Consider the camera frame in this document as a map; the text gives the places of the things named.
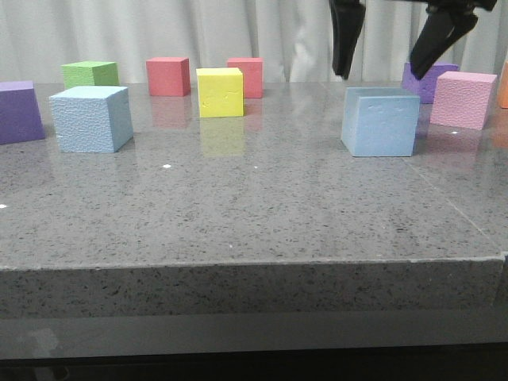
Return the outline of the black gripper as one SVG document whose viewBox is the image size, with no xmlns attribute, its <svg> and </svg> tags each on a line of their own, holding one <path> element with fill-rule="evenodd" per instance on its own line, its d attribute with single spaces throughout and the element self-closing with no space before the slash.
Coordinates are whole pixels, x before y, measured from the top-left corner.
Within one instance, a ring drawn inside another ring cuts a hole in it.
<svg viewBox="0 0 508 381">
<path fill-rule="evenodd" d="M 410 53 L 410 69 L 422 79 L 437 60 L 478 21 L 474 9 L 491 12 L 497 0 L 428 0 L 428 17 Z M 358 0 L 329 0 L 333 25 L 333 72 L 348 79 L 364 25 L 366 7 Z"/>
</svg>

